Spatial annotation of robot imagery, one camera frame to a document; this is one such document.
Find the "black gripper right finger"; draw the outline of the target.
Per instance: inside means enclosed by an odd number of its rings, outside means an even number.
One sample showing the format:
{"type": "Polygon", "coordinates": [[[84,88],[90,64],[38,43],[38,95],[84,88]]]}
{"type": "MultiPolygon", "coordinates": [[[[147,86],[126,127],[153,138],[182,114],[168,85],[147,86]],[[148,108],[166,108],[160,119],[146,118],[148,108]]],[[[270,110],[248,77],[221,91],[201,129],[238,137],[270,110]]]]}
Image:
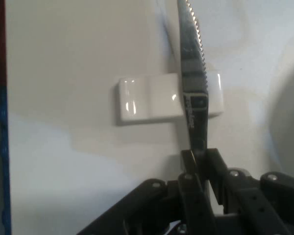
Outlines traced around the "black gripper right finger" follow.
{"type": "Polygon", "coordinates": [[[217,149],[206,152],[206,175],[225,214],[236,214],[255,235],[294,235],[294,177],[279,172],[259,180],[229,169],[217,149]]]}

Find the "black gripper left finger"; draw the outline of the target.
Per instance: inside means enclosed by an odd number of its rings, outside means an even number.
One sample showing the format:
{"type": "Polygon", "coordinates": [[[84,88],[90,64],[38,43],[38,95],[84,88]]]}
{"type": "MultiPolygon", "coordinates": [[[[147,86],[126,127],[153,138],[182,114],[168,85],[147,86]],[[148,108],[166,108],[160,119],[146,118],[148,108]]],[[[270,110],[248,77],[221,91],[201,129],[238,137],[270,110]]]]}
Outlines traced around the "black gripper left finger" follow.
{"type": "Polygon", "coordinates": [[[189,235],[215,235],[217,226],[204,183],[206,151],[182,151],[185,170],[177,180],[149,179],[82,229],[81,235],[163,235],[170,223],[189,235]]]}

